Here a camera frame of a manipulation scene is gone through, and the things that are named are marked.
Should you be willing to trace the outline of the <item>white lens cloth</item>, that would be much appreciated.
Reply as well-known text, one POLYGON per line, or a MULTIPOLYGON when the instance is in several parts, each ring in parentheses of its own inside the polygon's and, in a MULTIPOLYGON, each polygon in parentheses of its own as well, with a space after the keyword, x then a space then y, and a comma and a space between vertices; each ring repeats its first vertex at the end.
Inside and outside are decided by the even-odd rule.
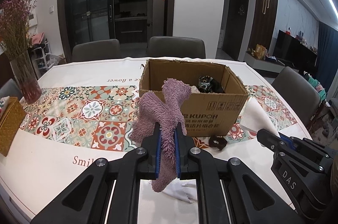
POLYGON ((198 200, 196 180, 174 179, 164 190, 163 193, 186 203, 194 203, 198 200))

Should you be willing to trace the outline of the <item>brown hair scrunchie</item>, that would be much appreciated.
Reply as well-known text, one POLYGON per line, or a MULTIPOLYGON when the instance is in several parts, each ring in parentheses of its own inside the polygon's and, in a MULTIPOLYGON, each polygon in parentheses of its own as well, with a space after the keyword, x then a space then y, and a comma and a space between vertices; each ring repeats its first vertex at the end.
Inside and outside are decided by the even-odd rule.
POLYGON ((212 135, 209 138, 209 146, 222 151, 228 144, 228 141, 222 136, 212 135))

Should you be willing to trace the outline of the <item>black patterned silk scarf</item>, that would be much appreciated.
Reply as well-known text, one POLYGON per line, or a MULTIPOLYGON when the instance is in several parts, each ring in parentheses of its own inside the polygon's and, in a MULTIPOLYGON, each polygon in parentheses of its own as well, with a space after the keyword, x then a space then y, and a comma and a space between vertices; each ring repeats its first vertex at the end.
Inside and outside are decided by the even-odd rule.
POLYGON ((216 93, 216 94, 224 94, 225 91, 217 80, 215 80, 211 76, 201 76, 198 79, 197 89, 201 93, 216 93))

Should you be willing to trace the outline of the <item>purple microfiber cloth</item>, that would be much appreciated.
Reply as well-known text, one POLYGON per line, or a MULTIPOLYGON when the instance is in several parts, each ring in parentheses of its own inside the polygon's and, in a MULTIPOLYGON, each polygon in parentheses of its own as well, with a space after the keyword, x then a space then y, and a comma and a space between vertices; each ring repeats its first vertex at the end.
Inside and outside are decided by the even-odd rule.
POLYGON ((168 78, 162 86, 164 102, 153 91, 148 91, 138 101, 137 119, 132 124, 130 139, 141 143, 153 134, 155 124, 161 131, 161 162, 159 177, 152 181, 152 189, 163 191, 176 177, 176 158, 174 131, 181 124, 182 132, 187 134, 184 116, 180 110, 183 102, 190 97, 191 86, 180 80, 168 78))

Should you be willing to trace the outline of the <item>beige floral fabric pouch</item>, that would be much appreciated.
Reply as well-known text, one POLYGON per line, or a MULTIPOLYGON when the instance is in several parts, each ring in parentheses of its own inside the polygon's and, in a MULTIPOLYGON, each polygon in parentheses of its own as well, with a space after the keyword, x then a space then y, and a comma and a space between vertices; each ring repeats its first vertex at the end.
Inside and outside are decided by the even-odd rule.
POLYGON ((196 86, 191 86, 191 93, 200 93, 200 91, 198 90, 198 88, 196 86))

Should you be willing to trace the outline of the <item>grey chair right side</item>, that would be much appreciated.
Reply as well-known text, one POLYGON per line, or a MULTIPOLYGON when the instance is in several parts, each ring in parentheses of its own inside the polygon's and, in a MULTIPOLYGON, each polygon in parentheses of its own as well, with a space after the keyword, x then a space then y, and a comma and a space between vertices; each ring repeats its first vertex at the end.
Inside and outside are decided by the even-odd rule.
POLYGON ((309 125, 320 105, 319 93, 311 84, 290 67, 285 67, 274 79, 272 87, 290 105, 303 125, 309 125))

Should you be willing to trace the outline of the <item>grey chair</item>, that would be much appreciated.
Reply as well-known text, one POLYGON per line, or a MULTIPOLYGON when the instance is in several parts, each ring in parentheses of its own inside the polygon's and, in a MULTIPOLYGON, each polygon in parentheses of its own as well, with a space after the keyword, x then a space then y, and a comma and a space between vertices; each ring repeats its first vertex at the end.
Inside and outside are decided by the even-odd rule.
POLYGON ((147 44, 149 57, 206 58, 204 41, 185 37, 151 37, 147 44))
POLYGON ((320 105, 319 93, 311 84, 290 67, 285 67, 274 79, 272 87, 290 105, 303 125, 309 125, 320 105))
POLYGON ((72 62, 120 59, 120 42, 117 39, 94 41, 74 46, 72 62))

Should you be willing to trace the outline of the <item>brown cardboard box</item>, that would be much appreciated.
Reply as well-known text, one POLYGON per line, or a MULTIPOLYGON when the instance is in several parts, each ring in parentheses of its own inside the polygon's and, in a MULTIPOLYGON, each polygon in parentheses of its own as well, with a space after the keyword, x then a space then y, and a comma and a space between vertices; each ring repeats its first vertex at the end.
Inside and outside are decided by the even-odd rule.
POLYGON ((236 123, 248 99, 240 79, 225 65, 183 60, 149 59, 139 83, 139 94, 149 91, 164 102, 162 86, 172 78, 197 86, 201 76, 210 76, 221 84, 223 93, 192 93, 180 108, 191 137, 225 136, 236 123))

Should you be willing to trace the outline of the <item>low tv cabinet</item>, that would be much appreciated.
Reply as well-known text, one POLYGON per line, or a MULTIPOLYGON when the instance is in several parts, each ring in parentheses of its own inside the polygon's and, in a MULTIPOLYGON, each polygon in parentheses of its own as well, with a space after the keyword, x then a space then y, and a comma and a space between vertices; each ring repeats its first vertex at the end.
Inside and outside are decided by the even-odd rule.
POLYGON ((280 73, 285 66, 280 64, 275 64, 272 62, 268 62, 265 60, 258 60, 254 58, 252 55, 245 53, 244 62, 246 62, 251 68, 255 70, 280 73))

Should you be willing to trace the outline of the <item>woven tissue box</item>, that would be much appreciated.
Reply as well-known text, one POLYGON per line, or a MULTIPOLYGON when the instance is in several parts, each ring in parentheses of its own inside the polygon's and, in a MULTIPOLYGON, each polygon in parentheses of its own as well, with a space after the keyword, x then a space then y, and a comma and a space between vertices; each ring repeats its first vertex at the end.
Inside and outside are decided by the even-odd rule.
POLYGON ((0 149, 7 156, 14 137, 26 116, 26 112, 17 97, 9 97, 9 103, 1 117, 0 149))

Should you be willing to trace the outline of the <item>glass vase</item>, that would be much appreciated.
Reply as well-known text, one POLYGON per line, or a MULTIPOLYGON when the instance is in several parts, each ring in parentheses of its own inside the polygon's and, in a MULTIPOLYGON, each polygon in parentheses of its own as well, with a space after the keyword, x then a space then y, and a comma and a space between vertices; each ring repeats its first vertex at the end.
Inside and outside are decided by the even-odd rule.
POLYGON ((42 90, 39 86, 33 66, 27 51, 10 61, 10 65, 27 104, 35 103, 41 96, 42 90))

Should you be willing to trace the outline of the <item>grey chair back centre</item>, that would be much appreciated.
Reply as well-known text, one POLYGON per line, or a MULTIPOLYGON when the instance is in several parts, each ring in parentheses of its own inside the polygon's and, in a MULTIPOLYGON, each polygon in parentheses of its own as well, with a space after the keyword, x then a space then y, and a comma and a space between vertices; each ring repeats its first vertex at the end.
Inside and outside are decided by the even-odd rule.
POLYGON ((206 58, 204 41, 185 37, 151 37, 147 44, 149 57, 206 58))

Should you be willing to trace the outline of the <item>grey chair back left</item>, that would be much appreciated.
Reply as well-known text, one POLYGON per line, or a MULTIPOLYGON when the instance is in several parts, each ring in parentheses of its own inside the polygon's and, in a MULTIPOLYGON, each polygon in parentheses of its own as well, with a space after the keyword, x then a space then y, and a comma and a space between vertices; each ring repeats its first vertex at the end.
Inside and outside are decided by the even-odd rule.
POLYGON ((72 62, 120 59, 120 42, 117 39, 94 41, 74 46, 72 62))

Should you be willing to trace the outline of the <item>white shoe rack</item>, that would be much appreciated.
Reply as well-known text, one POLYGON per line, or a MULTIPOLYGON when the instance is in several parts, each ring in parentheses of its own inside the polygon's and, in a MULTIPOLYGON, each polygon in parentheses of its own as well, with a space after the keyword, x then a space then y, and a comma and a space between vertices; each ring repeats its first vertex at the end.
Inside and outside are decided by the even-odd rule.
POLYGON ((59 57, 52 54, 44 33, 33 35, 28 52, 38 79, 59 62, 59 57))

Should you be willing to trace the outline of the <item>dried pink flowers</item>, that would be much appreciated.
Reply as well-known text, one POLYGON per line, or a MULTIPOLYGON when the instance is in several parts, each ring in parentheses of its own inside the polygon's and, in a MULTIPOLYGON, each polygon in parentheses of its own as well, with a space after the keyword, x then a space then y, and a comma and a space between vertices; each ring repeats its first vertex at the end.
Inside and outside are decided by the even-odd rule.
POLYGON ((12 61, 31 46, 29 16, 34 0, 4 0, 1 4, 1 50, 12 61))

